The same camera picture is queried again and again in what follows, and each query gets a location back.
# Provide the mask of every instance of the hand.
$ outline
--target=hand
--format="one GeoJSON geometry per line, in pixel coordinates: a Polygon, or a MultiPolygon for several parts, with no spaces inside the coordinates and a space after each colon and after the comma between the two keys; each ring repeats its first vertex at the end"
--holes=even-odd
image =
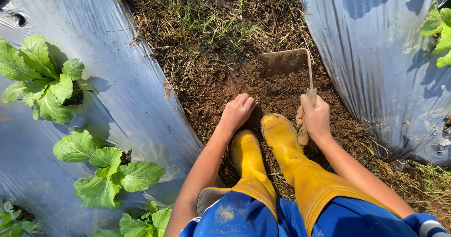
{"type": "Polygon", "coordinates": [[[329,104],[323,101],[319,96],[316,96],[316,106],[313,108],[307,95],[301,95],[301,106],[299,107],[298,115],[296,116],[296,123],[299,126],[306,126],[308,134],[315,143],[321,138],[332,137],[330,133],[329,104]],[[305,113],[305,123],[302,123],[303,113],[305,113]]]}
{"type": "Polygon", "coordinates": [[[231,131],[233,135],[249,119],[257,104],[255,99],[247,93],[239,94],[225,106],[218,127],[231,131]]]}

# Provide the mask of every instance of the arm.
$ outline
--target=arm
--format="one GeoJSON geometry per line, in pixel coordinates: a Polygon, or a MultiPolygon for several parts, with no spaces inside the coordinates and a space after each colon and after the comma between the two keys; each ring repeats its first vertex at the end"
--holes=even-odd
{"type": "MultiPolygon", "coordinates": [[[[339,176],[379,200],[403,218],[415,213],[398,194],[362,166],[334,140],[330,133],[329,105],[321,97],[317,96],[316,107],[313,108],[308,97],[301,95],[301,104],[306,115],[304,125],[307,126],[310,137],[339,176]]],[[[298,124],[302,124],[301,118],[297,117],[298,124]]]]}
{"type": "Polygon", "coordinates": [[[213,186],[222,157],[233,134],[249,119],[256,104],[254,98],[244,93],[225,106],[219,124],[180,189],[166,227],[165,237],[178,236],[188,222],[197,217],[200,192],[213,186]]]}

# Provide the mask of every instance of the rubber boot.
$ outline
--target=rubber boot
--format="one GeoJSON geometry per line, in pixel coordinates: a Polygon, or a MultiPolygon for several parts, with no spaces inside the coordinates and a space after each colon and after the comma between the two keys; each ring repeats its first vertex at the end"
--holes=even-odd
{"type": "Polygon", "coordinates": [[[262,152],[258,140],[250,130],[238,132],[232,140],[231,153],[234,165],[241,177],[240,181],[232,188],[209,187],[199,195],[198,215],[202,214],[205,201],[217,201],[228,191],[236,191],[247,194],[250,197],[266,205],[277,220],[276,192],[265,171],[262,152]]]}
{"type": "Polygon", "coordinates": [[[365,200],[392,211],[347,180],[307,159],[297,142],[296,129],[284,116],[276,113],[265,115],[261,128],[286,181],[295,187],[296,202],[309,236],[323,208],[337,196],[365,200]]]}

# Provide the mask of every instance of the seedling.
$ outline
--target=seedling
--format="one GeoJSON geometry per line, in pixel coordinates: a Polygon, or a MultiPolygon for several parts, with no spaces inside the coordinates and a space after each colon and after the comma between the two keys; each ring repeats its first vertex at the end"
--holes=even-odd
{"type": "Polygon", "coordinates": [[[89,237],[163,237],[172,209],[158,209],[154,201],[147,201],[146,214],[133,219],[128,213],[122,214],[119,231],[97,230],[89,237]]]}
{"type": "Polygon", "coordinates": [[[55,123],[70,123],[72,113],[65,106],[81,103],[83,92],[76,80],[83,69],[82,62],[75,58],[66,61],[60,70],[42,35],[25,38],[20,51],[0,38],[0,73],[17,81],[6,88],[1,100],[12,103],[22,95],[20,101],[33,107],[35,120],[40,115],[55,123]]]}
{"type": "Polygon", "coordinates": [[[64,162],[89,162],[99,167],[94,176],[74,183],[75,195],[83,201],[82,206],[115,210],[122,206],[114,201],[122,187],[128,192],[143,191],[166,173],[164,167],[154,162],[131,163],[127,153],[105,146],[100,138],[77,127],[54,145],[53,154],[64,162]]]}
{"type": "Polygon", "coordinates": [[[19,207],[12,205],[10,201],[3,204],[0,199],[0,218],[3,220],[0,225],[0,237],[20,237],[25,232],[42,233],[41,227],[32,221],[34,216],[19,210],[19,207]]]}
{"type": "Polygon", "coordinates": [[[437,59],[437,67],[443,68],[451,65],[451,9],[437,9],[437,1],[434,1],[429,8],[429,17],[421,25],[422,35],[433,35],[440,38],[433,54],[448,52],[444,57],[437,59]]]}

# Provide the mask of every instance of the garden hoe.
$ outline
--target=garden hoe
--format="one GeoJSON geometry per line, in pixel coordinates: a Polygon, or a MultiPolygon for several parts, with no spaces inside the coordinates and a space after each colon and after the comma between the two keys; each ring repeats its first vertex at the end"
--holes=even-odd
{"type": "MultiPolygon", "coordinates": [[[[290,74],[305,67],[305,61],[307,61],[308,75],[310,78],[310,88],[307,88],[307,96],[312,102],[313,107],[315,107],[316,88],[313,88],[312,63],[308,49],[301,48],[295,50],[262,53],[258,55],[258,61],[262,64],[262,72],[260,76],[275,76],[279,73],[290,74]]],[[[302,114],[302,122],[304,123],[305,113],[302,114]]],[[[301,145],[307,145],[308,143],[308,133],[305,125],[302,125],[299,128],[298,142],[301,145]]]]}

